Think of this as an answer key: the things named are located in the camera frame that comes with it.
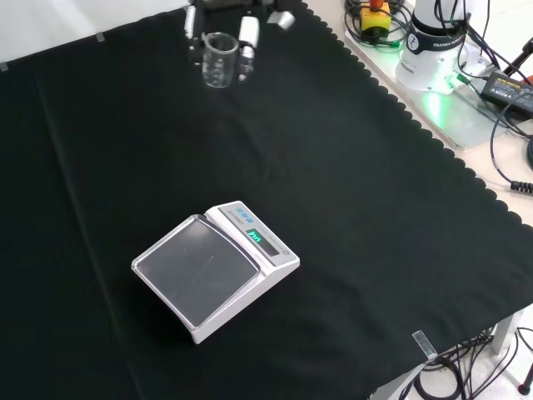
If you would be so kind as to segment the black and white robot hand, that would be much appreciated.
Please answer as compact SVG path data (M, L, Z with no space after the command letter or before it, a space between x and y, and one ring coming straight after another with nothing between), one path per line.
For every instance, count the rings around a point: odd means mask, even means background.
M202 68L203 82L210 88L227 88L237 80L245 82L252 74L260 37L260 20L254 7L266 11L268 24L289 29L294 15L278 7L277 1L190 1L186 6L184 36L188 52ZM237 9L242 12L238 33L208 32L206 20L214 13Z

